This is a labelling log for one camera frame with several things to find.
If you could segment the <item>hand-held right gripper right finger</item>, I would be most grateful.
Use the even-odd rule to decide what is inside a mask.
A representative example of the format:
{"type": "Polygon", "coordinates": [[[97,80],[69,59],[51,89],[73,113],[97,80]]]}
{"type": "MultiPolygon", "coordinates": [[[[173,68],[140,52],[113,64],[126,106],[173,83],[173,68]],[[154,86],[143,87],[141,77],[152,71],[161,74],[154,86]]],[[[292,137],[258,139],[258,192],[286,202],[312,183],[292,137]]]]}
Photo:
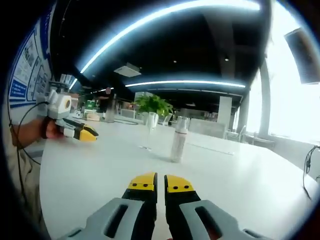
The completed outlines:
{"type": "Polygon", "coordinates": [[[165,217],[173,240],[264,240],[240,229],[235,217],[210,200],[201,199],[192,184],[174,175],[164,176],[165,217]]]}

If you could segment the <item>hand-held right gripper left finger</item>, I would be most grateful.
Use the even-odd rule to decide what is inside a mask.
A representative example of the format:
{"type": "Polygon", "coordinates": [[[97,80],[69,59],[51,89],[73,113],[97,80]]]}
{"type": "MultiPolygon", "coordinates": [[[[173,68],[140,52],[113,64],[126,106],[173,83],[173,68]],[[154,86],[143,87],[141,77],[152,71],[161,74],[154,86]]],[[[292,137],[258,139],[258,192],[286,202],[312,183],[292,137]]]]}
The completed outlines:
{"type": "Polygon", "coordinates": [[[157,219],[156,172],[133,178],[121,198],[115,197],[90,215],[65,240],[150,240],[157,219]]]}

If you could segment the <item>person's left hand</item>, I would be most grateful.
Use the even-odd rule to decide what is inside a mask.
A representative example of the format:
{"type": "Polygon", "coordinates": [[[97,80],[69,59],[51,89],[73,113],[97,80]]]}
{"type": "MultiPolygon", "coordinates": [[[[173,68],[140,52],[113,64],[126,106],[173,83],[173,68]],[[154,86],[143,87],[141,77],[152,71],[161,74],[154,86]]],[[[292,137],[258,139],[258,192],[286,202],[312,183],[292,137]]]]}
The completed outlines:
{"type": "Polygon", "coordinates": [[[64,134],[61,132],[61,129],[56,122],[52,118],[46,116],[41,123],[40,136],[43,139],[58,139],[62,138],[64,134]]]}

